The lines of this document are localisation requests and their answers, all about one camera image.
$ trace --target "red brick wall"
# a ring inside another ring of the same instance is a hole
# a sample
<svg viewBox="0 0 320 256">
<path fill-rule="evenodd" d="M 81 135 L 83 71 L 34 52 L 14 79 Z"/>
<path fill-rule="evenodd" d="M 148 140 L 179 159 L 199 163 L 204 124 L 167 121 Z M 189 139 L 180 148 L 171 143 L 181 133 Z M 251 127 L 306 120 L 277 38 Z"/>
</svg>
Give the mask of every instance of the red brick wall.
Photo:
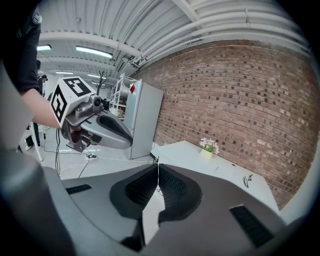
<svg viewBox="0 0 320 256">
<path fill-rule="evenodd" d="M 308 59 L 269 44 L 220 41 L 171 54 L 135 78 L 164 91 L 159 145 L 215 139 L 221 157 L 266 179 L 280 209 L 296 193 L 320 126 Z"/>
</svg>

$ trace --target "refrigerator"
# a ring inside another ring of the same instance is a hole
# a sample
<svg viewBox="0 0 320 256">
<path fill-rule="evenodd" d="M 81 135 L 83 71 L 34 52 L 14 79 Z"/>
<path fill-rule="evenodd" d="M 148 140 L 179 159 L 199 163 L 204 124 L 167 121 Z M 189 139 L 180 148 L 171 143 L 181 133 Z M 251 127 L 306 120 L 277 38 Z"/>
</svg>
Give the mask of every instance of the refrigerator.
<svg viewBox="0 0 320 256">
<path fill-rule="evenodd" d="M 130 86 L 123 123 L 133 142 L 126 149 L 128 159 L 148 156 L 154 140 L 164 92 L 138 80 Z"/>
</svg>

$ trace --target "black t-shirt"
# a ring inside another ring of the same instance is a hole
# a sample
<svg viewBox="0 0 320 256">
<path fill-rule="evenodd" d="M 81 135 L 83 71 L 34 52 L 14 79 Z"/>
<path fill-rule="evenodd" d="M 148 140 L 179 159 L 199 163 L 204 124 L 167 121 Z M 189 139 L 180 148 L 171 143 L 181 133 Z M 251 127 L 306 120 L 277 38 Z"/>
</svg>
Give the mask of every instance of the black t-shirt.
<svg viewBox="0 0 320 256">
<path fill-rule="evenodd" d="M 42 88 L 43 88 L 43 81 L 42 81 L 42 77 L 41 75 L 37 75 L 37 79 L 38 79 L 38 91 L 40 94 L 42 94 Z"/>
<path fill-rule="evenodd" d="M 6 39 L 9 49 L 3 52 L 4 67 L 20 93 L 29 89 L 36 89 L 42 93 L 42 79 L 38 79 L 36 70 L 40 32 L 40 24 L 30 25 L 26 34 L 17 36 L 17 32 L 10 33 Z"/>
</svg>

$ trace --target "ceiling pipe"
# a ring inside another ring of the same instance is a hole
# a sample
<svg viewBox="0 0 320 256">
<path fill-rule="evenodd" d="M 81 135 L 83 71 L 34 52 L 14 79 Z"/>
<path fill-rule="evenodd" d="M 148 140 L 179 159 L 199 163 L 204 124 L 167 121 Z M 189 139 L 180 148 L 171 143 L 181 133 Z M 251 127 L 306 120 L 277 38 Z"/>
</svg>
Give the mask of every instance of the ceiling pipe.
<svg viewBox="0 0 320 256">
<path fill-rule="evenodd" d="M 265 13 L 265 12 L 261 12 L 261 11 L 249 11 L 246 13 L 246 9 L 244 8 L 243 11 L 231 11 L 231 12 L 227 12 L 227 13 L 221 13 L 221 14 L 216 14 L 216 15 L 212 15 L 209 17 L 205 17 L 205 18 L 201 18 L 200 20 L 197 20 L 193 23 L 187 24 L 179 29 L 176 29 L 175 31 L 171 32 L 170 34 L 164 36 L 163 38 L 161 38 L 160 40 L 158 40 L 156 43 L 154 43 L 153 45 L 151 45 L 148 49 L 146 49 L 140 57 L 138 57 L 137 59 L 134 59 L 132 62 L 137 63 L 140 60 L 142 60 L 144 57 L 147 56 L 147 54 L 149 54 L 152 50 L 156 49 L 157 47 L 161 46 L 161 44 L 171 40 L 172 38 L 174 38 L 175 36 L 193 29 L 199 25 L 204 25 L 207 23 L 212 23 L 212 22 L 216 22 L 216 21 L 223 21 L 223 20 L 228 20 L 228 19 L 246 19 L 246 18 L 255 18 L 255 19 L 264 19 L 264 20 L 271 20 L 271 21 L 276 21 L 276 22 L 280 22 L 282 24 L 286 24 L 288 26 L 291 26 L 293 29 L 299 30 L 299 27 L 297 24 L 295 24 L 293 21 L 276 15 L 276 14 L 271 14 L 271 13 Z"/>
<path fill-rule="evenodd" d="M 246 36 L 266 37 L 266 38 L 271 38 L 271 39 L 276 39 L 276 40 L 282 41 L 285 44 L 291 44 L 291 45 L 295 46 L 297 49 L 302 49 L 305 52 L 309 51 L 308 47 L 306 47 L 306 46 L 303 46 L 303 45 L 301 45 L 301 44 L 299 44 L 297 42 L 294 42 L 294 41 L 292 41 L 290 39 L 284 38 L 282 36 L 274 35 L 274 34 L 266 34 L 266 33 L 261 33 L 261 32 L 256 32 L 256 31 L 253 32 L 253 31 L 250 31 L 250 30 L 239 31 L 239 32 L 222 32 L 222 33 L 218 33 L 218 34 L 210 34 L 210 35 L 206 35 L 206 36 L 197 37 L 197 38 L 191 39 L 189 41 L 185 41 L 183 43 L 175 45 L 175 46 L 171 47 L 170 49 L 167 49 L 167 50 L 159 53 L 158 55 L 152 57 L 151 59 L 148 59 L 144 63 L 141 63 L 139 65 L 139 67 L 141 67 L 142 65 L 145 65 L 147 63 L 150 63 L 152 61 L 155 61 L 156 59 L 160 58 L 161 56 L 164 57 L 166 54 L 170 54 L 170 52 L 174 52 L 176 49 L 178 49 L 180 47 L 183 47 L 183 46 L 186 46 L 188 44 L 192 44 L 194 42 L 202 41 L 202 40 L 205 40 L 205 39 L 208 39 L 208 38 L 217 38 L 217 37 L 222 37 L 222 36 L 239 36 L 242 39 L 246 38 Z"/>
<path fill-rule="evenodd" d="M 148 59 L 152 59 L 154 56 L 163 53 L 168 49 L 169 47 L 172 47 L 176 44 L 179 44 L 182 41 L 185 41 L 187 39 L 202 35 L 203 33 L 208 33 L 208 32 L 219 32 L 219 31 L 224 31 L 224 30 L 236 30 L 236 29 L 255 29 L 259 31 L 266 31 L 266 32 L 271 32 L 271 33 L 276 33 L 276 34 L 282 34 L 287 37 L 293 38 L 294 40 L 297 40 L 301 42 L 302 46 L 303 44 L 308 45 L 308 41 L 301 35 L 292 32 L 288 29 L 281 28 L 281 27 L 276 27 L 273 25 L 266 25 L 266 24 L 256 24 L 256 23 L 230 23 L 230 24 L 221 24 L 221 25 L 216 25 L 216 26 L 211 26 L 211 27 L 206 27 L 200 30 L 196 30 L 194 32 L 191 32 L 187 35 L 184 35 L 182 37 L 179 37 L 172 42 L 164 45 L 163 47 L 159 48 L 158 50 L 154 51 L 152 54 L 148 56 Z M 148 59 L 144 59 L 139 66 L 144 65 Z"/>
<path fill-rule="evenodd" d="M 140 56 L 142 54 L 141 51 L 128 46 L 124 43 L 121 43 L 119 41 L 94 35 L 94 34 L 86 34 L 86 33 L 76 33 L 76 32 L 43 32 L 40 34 L 39 41 L 51 41 L 51 40 L 79 40 L 79 41 L 85 41 L 90 42 L 94 44 L 99 44 L 102 46 L 108 46 L 111 48 L 118 48 L 119 50 L 133 55 L 133 56 Z"/>
<path fill-rule="evenodd" d="M 160 40 L 158 40 L 157 42 L 155 42 L 153 45 L 151 45 L 147 50 L 145 50 L 145 52 L 143 52 L 141 54 L 140 57 L 138 57 L 136 60 L 134 60 L 134 63 L 139 62 L 141 59 L 143 59 L 148 53 L 150 53 L 153 49 L 157 48 L 158 46 L 161 46 L 161 44 L 169 41 L 170 39 L 172 39 L 174 36 L 177 36 L 189 29 L 193 29 L 197 26 L 200 26 L 202 24 L 205 23 L 210 23 L 210 22 L 214 22 L 214 21 L 219 21 L 219 20 L 227 20 L 227 19 L 235 19 L 235 18 L 245 18 L 246 17 L 246 13 L 244 11 L 236 11 L 236 12 L 227 12 L 227 13 L 222 13 L 222 14 L 217 14 L 217 15 L 213 15 L 213 16 L 209 16 L 206 18 L 202 18 L 199 19 L 195 22 L 192 22 L 190 24 L 187 24 L 181 28 L 176 29 L 175 31 L 171 32 L 170 34 L 164 36 L 163 38 L 161 38 Z"/>
</svg>

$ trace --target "table surface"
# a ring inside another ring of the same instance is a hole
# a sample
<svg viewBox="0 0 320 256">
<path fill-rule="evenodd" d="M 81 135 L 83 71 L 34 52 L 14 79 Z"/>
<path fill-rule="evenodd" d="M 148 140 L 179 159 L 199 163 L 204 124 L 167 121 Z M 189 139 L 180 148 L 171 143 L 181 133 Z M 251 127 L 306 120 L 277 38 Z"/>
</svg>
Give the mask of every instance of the table surface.
<svg viewBox="0 0 320 256">
<path fill-rule="evenodd" d="M 158 146 L 155 148 L 154 155 L 159 156 L 160 164 L 175 165 L 232 182 L 280 215 L 276 200 L 262 176 L 218 155 L 213 155 L 208 160 L 202 159 L 200 151 L 200 147 L 187 141 L 180 141 Z M 248 182 L 248 188 L 244 184 L 244 177 L 249 179 L 250 175 L 252 180 Z"/>
</svg>

